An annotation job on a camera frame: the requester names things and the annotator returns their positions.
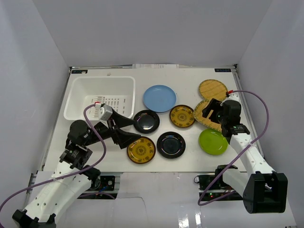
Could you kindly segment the round bamboo mat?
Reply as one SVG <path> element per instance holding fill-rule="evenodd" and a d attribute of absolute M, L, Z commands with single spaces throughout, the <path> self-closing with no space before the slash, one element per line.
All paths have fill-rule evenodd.
<path fill-rule="evenodd" d="M 226 98 L 227 92 L 227 87 L 222 82 L 215 79 L 204 80 L 199 85 L 199 94 L 203 99 L 211 100 L 212 98 L 215 98 L 219 101 L 223 101 Z"/>
<path fill-rule="evenodd" d="M 202 125 L 204 125 L 205 127 L 207 128 L 210 128 L 210 129 L 213 129 L 213 130 L 216 130 L 218 132 L 221 132 L 221 125 L 218 124 L 218 123 L 213 123 L 209 117 L 210 115 L 212 114 L 212 112 L 209 113 L 208 117 L 207 118 L 204 118 L 202 116 L 202 110 L 207 107 L 207 105 L 209 104 L 209 100 L 206 99 L 206 100 L 202 100 L 201 102 L 199 102 L 197 104 L 197 106 L 195 107 L 194 111 L 193 111 L 193 116 L 194 116 L 194 119 L 201 123 Z"/>

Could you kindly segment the yellow patterned plate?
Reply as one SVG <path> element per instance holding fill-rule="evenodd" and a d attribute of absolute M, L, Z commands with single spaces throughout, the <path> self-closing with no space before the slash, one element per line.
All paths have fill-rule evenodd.
<path fill-rule="evenodd" d="M 136 164 L 150 162 L 156 154 L 156 146 L 148 137 L 141 137 L 127 147 L 128 158 Z"/>
<path fill-rule="evenodd" d="M 177 105 L 170 110 L 170 121 L 178 128 L 191 127 L 195 123 L 193 112 L 187 105 Z"/>

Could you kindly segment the black plate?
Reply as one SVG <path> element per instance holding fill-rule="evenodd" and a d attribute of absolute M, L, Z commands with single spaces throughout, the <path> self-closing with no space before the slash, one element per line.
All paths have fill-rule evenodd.
<path fill-rule="evenodd" d="M 184 138 L 176 132 L 165 132 L 157 140 L 157 150 L 166 159 L 181 157 L 186 149 Z"/>
<path fill-rule="evenodd" d="M 152 110 L 139 111 L 133 118 L 134 128 L 143 134 L 149 134 L 156 131 L 160 125 L 160 118 Z"/>

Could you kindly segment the white plastic bin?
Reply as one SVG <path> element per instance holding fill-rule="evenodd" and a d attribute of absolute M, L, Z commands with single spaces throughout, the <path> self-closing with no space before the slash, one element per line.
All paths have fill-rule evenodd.
<path fill-rule="evenodd" d="M 135 79 L 131 76 L 82 76 L 73 80 L 64 118 L 84 119 L 83 111 L 96 102 L 106 104 L 118 114 L 131 118 L 135 104 Z"/>

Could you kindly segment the blue plate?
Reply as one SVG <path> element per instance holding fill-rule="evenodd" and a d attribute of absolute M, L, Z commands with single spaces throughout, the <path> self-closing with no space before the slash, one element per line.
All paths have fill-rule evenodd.
<path fill-rule="evenodd" d="M 153 85 L 143 94 L 144 105 L 157 113 L 164 113 L 175 106 L 176 94 L 168 86 Z"/>

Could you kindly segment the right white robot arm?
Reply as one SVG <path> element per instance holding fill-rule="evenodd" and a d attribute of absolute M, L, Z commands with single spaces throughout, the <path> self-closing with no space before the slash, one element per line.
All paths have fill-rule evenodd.
<path fill-rule="evenodd" d="M 240 122 L 241 104 L 238 98 L 219 101 L 211 99 L 202 116 L 220 124 L 222 135 L 236 151 L 246 169 L 241 173 L 232 163 L 218 167 L 214 178 L 219 189 L 230 186 L 243 199 L 246 211 L 255 213 L 283 213 L 287 199 L 287 177 L 277 173 L 254 146 L 248 128 Z"/>

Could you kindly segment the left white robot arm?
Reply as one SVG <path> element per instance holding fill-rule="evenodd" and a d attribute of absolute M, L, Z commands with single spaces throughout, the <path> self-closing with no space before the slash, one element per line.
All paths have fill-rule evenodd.
<path fill-rule="evenodd" d="M 87 165 L 92 155 L 89 145 L 103 143 L 111 138 L 121 149 L 140 139 L 136 133 L 128 133 L 123 127 L 133 125 L 134 120 L 124 117 L 111 107 L 101 107 L 101 121 L 92 125 L 88 118 L 71 123 L 66 146 L 51 178 L 42 183 L 42 190 L 23 210 L 12 215 L 21 228 L 54 228 L 56 221 L 84 191 L 100 185 L 101 172 L 94 165 Z"/>

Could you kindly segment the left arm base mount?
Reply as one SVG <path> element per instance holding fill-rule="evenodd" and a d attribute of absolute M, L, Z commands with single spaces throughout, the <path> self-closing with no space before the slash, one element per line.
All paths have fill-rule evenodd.
<path fill-rule="evenodd" d="M 101 175 L 91 188 L 82 193 L 78 199 L 87 200 L 114 200 L 117 197 L 118 189 L 115 186 L 116 176 Z"/>

